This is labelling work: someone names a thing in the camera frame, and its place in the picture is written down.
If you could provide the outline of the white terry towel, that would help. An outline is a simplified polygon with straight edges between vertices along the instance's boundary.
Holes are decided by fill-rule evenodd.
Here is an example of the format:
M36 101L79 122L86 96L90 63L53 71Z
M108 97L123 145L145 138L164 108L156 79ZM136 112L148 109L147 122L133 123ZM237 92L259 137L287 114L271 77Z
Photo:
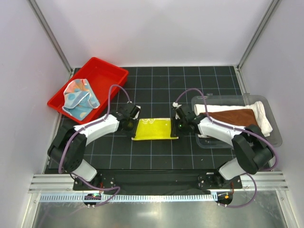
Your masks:
M195 104L194 105L194 112L196 114L205 113L206 111L209 112L220 112L225 110L238 110L238 109L252 109L259 128L261 129L262 134L265 137L269 137L270 133L273 131L273 127L271 126L270 122L266 117L265 108L262 102L257 101L251 105L239 106L239 105L207 105L204 106L203 104Z

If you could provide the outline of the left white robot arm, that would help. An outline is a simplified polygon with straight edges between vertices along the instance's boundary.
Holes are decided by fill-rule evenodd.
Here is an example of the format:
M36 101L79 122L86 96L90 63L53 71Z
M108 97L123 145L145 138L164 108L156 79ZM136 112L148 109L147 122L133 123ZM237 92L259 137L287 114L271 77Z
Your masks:
M134 137L140 111L140 106L128 102L118 110L112 110L86 124L63 125L58 129L47 154L59 165L59 172L74 174L83 179L84 185L90 190L96 190L101 179L97 176L96 168L84 160L87 145L117 131Z

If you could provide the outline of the yellow patterned towel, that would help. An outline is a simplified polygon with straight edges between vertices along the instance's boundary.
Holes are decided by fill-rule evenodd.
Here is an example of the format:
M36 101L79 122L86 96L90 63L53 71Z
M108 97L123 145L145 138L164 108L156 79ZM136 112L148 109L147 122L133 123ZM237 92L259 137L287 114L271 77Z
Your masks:
M170 118L148 118L140 119L136 128L133 141L146 140L175 140L176 136L171 136Z

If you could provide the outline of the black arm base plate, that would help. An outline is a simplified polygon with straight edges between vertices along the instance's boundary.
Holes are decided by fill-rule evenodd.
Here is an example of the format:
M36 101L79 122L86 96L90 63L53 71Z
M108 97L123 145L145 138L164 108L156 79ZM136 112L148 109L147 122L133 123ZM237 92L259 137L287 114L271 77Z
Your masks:
M76 174L74 190L96 190L107 195L191 195L211 190L240 190L240 176L231 180L220 177L215 169L175 170L115 170L98 169L97 174L83 183L84 176Z

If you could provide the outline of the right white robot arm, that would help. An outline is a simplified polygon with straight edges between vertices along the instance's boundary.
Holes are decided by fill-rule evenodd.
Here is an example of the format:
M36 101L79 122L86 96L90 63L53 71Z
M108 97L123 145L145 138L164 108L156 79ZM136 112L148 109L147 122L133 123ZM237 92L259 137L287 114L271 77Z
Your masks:
M248 127L234 126L210 117L206 112L195 114L187 105L172 105L175 116L171 118L171 136L197 134L215 138L233 147L235 158L217 168L214 183L227 187L233 178L244 173L256 174L275 157L275 149L252 124Z

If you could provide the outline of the brown towel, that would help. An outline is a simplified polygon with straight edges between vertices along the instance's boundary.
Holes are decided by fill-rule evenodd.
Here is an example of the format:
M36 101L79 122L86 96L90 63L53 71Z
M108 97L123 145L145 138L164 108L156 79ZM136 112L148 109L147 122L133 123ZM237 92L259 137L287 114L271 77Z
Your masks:
M209 116L217 122L235 125L238 128L259 126L252 109L225 110L220 112L209 112Z

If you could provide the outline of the blue orange patterned towel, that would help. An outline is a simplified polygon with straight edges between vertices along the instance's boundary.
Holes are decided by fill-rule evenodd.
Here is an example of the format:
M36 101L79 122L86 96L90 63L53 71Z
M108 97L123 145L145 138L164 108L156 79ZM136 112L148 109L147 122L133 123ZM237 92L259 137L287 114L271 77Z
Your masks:
M87 79L71 81L63 92L62 110L77 120L84 120L94 109L100 106Z

